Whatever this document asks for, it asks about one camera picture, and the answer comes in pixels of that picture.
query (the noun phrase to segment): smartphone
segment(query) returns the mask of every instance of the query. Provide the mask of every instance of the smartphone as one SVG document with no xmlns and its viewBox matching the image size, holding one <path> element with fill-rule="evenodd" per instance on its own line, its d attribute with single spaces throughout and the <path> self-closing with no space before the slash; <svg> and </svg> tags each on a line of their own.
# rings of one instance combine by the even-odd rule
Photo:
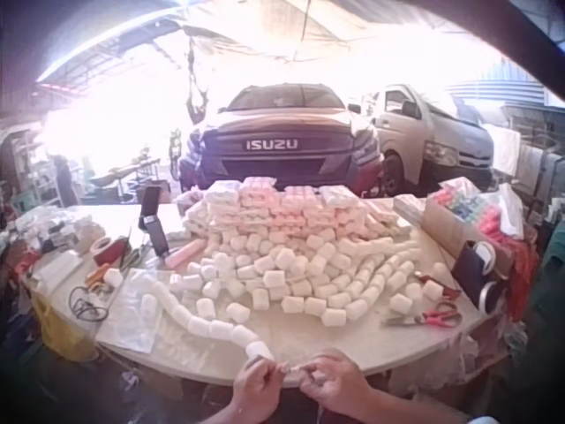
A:
<svg viewBox="0 0 565 424">
<path fill-rule="evenodd" d="M 157 215 L 160 197 L 161 188 L 158 185 L 150 185 L 145 189 L 143 201 L 141 202 L 141 213 L 139 214 L 138 227 L 140 230 L 147 231 L 143 218 Z"/>
<path fill-rule="evenodd" d="M 151 245 L 153 245 L 155 254 L 160 258 L 167 256 L 169 253 L 169 243 L 167 243 L 167 237 L 162 230 L 159 218 L 155 215 L 145 216 L 143 218 L 143 224 L 147 228 L 149 239 L 151 240 Z"/>
</svg>

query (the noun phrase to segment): human hand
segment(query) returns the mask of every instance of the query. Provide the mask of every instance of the human hand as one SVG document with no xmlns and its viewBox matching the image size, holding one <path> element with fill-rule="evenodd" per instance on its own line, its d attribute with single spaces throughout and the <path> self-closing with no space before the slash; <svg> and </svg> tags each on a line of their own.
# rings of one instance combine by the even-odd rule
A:
<svg viewBox="0 0 565 424">
<path fill-rule="evenodd" d="M 326 350 L 301 368 L 302 392 L 330 411 L 359 420 L 372 402 L 373 390 L 358 365 L 340 351 Z M 316 371 L 324 376 L 314 378 Z"/>
<path fill-rule="evenodd" d="M 230 410 L 234 422 L 266 420 L 279 405 L 284 373 L 272 360 L 256 356 L 247 361 L 233 384 Z"/>
</svg>

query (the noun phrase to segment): truck windshield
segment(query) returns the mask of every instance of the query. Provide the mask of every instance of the truck windshield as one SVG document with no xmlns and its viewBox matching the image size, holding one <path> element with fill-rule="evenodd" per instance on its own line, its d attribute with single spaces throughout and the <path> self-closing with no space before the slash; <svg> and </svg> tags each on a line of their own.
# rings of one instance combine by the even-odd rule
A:
<svg viewBox="0 0 565 424">
<path fill-rule="evenodd" d="M 465 104 L 462 99 L 446 92 L 421 93 L 420 95 L 433 114 L 478 126 L 477 112 Z"/>
<path fill-rule="evenodd" d="M 248 87 L 236 96 L 226 110 L 276 108 L 345 109 L 339 97 L 328 87 L 284 84 L 270 87 Z"/>
</svg>

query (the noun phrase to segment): van wheel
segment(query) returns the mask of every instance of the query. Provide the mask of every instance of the van wheel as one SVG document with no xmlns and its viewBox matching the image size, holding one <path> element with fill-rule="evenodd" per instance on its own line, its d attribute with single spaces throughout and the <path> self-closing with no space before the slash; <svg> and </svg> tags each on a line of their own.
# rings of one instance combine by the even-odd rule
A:
<svg viewBox="0 0 565 424">
<path fill-rule="evenodd" d="M 393 153 L 385 157 L 383 189 L 387 196 L 394 197 L 404 189 L 404 165 L 399 155 Z"/>
</svg>

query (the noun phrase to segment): red scissors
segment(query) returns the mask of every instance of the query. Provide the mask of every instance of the red scissors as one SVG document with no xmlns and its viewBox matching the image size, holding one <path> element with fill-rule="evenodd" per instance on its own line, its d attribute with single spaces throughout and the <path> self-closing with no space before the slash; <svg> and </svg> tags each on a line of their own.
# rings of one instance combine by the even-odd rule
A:
<svg viewBox="0 0 565 424">
<path fill-rule="evenodd" d="M 385 325 L 433 325 L 443 329 L 453 329 L 463 321 L 463 316 L 459 314 L 457 306 L 450 302 L 440 302 L 435 309 L 424 312 L 421 315 L 412 317 L 390 318 L 383 323 Z"/>
</svg>

